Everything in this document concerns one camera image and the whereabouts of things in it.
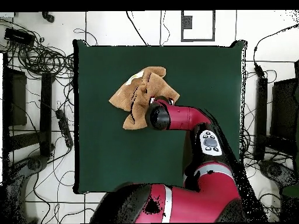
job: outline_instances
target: electronic device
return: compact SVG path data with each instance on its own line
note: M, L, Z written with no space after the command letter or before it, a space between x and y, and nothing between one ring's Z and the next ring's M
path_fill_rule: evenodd
M4 39L32 47L34 45L35 36L20 30L7 28L5 29Z
M72 140L71 132L69 131L68 127L68 120L61 109L58 109L56 112L56 117L59 120L58 125L59 129L64 137L65 144L68 148L73 147L74 142Z

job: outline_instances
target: wire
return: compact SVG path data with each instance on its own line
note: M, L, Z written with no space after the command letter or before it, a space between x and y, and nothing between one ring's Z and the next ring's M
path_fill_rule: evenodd
M258 42L257 45L255 46L255 49L254 49L254 52L253 52L253 61L254 61L255 65L257 64L257 63L255 62L255 52L256 52L256 50L258 49L258 45L259 45L259 43L260 43L262 40L264 40L264 39L266 39L266 38L268 38L268 37L274 36L275 34L278 34L278 33L280 33L280 32L285 32L286 30L290 30L290 29L292 29L292 28L296 28L296 27L298 27L298 26L299 26L299 23L295 24L294 26L290 26L290 27L286 27L286 28L284 28L284 29L281 29L280 31L277 31L276 33L273 33L273 34L271 34L271 35L268 35L268 36L262 38L261 40L259 40L259 42Z
M84 31L83 29L74 29L74 33L88 33L89 35L91 35L95 39L96 46L98 45L98 41L97 41L96 37L93 34L91 34L90 32Z
M126 11L127 17L130 20L130 22L132 23L133 27L135 28L135 31L138 33L140 39L142 39L143 43L148 46L148 44L144 41L144 39L141 37L140 33L138 32L137 28L135 27L134 22L132 21L132 19L129 17L128 12Z
M264 73L266 73L266 75L267 75L266 78L268 78L268 72L270 72L270 71L273 71L275 73L275 79L273 81L271 81L271 82L268 82L268 84L275 82L276 79L277 79L277 72L274 69L268 69L268 70L264 71ZM245 77L246 77L246 79L251 78L251 77L253 77L255 75L256 75L256 72L245 71Z
M35 184L34 184L34 186L33 186L34 194L35 194L35 196L38 197L39 200L42 200L43 202L45 202L45 203L48 205L48 212L45 214L44 218L43 218L43 219L41 220L41 222L40 222L40 224L43 224L43 222L44 222L46 216L47 216L47 215L49 214L49 212L50 212L51 205L50 205L46 200L44 200L43 198L41 198L40 196L37 195L35 189L36 189L36 184L37 184L38 180L39 180L39 173L37 173L36 181L35 181Z
M86 208L86 209L84 209L83 211L79 211L79 212L77 212L77 213L69 213L69 214L66 214L64 217L62 217L62 219L61 219L61 221L59 222L59 224L61 224L61 222L63 221L63 219L65 218L65 217L67 217L67 216L71 216L71 215L77 215L77 214L80 214L80 213L82 213L82 212L85 212L85 211L87 211L87 210L90 210L90 211L95 211L94 209L92 209L92 208Z
M162 22L162 23L163 23L164 28L166 28L167 31L168 31L168 37L167 37L167 41L164 41L164 42L163 42L162 46L163 46L166 42L168 42L169 37L171 36L170 31L168 30L168 28L167 28L167 27L165 26L165 24L164 24L165 15L166 15L166 11L164 12L164 17L163 17L163 22Z

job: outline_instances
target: black bar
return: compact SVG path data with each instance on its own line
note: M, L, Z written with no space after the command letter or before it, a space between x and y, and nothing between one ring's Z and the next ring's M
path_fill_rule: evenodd
M299 79L299 60L295 62L295 77Z
M45 140L40 142L40 154L50 157L51 147L51 121L52 121L52 83L55 80L51 73L41 76L41 102L40 102L40 131L45 132Z
M39 143L39 139L44 139L44 134L41 132L32 132L11 136L9 139L9 152L22 149Z
M255 110L255 139L253 146L253 159L263 160L266 147L267 131L267 78L259 78L256 91Z

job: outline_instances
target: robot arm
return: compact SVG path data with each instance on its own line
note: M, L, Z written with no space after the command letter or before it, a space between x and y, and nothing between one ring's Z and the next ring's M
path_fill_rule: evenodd
M145 120L155 130L187 131L185 147L190 150L184 150L182 187L128 185L102 199L91 223L244 222L244 212L255 214L252 221L267 221L213 116L159 96L151 99ZM235 176L233 171L242 169Z

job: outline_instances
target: floor tile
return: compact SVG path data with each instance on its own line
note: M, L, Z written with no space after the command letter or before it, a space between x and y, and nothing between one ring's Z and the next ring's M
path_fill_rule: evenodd
M38 218L39 222L43 220L44 216L47 214L49 207L43 202L27 202L26 203L26 212L30 218ZM46 218L43 221L43 224L80 224L84 223L84 204L63 204L59 203L59 210L57 213L57 204L50 203L50 211L47 214Z
M98 207L98 204L86 204L86 208L93 209L94 211L96 210L97 207ZM86 223L90 222L92 215L93 215L93 211L86 210L86 212L85 212L85 222Z
M246 59L253 60L253 49L260 39L295 25L299 19L294 10L238 10L237 40L248 42ZM264 39L258 45L255 60L299 60L299 28L290 29Z
M74 52L73 39L84 39L84 34L74 33L74 29L85 28L85 12L50 12L55 21L50 23L43 19L41 12L22 12L14 22L44 38L43 45L56 47L66 55Z
M89 192L86 193L85 201L86 202L95 202L99 203L104 197L105 192Z
M140 35L151 46L159 45L160 10L129 11ZM165 46L230 46L235 41L235 10L217 10L215 22L215 42L181 42L181 11L162 11L161 43ZM133 25L128 20L125 11L88 12L87 31L92 33L100 46L143 46ZM95 45L94 39L89 36L90 45Z
M53 133L53 141L55 141L58 137L60 137L59 133ZM55 158L65 155L67 150L64 138L60 138L56 143ZM84 201L84 196L75 194L72 189L75 170L74 152L75 151L73 149L69 154L64 156L64 158L54 161L54 164L51 162L43 171L40 172L39 180L36 185L36 193L46 201ZM36 179L37 176L34 175L28 182L26 189L27 200L35 201L37 199L32 191Z

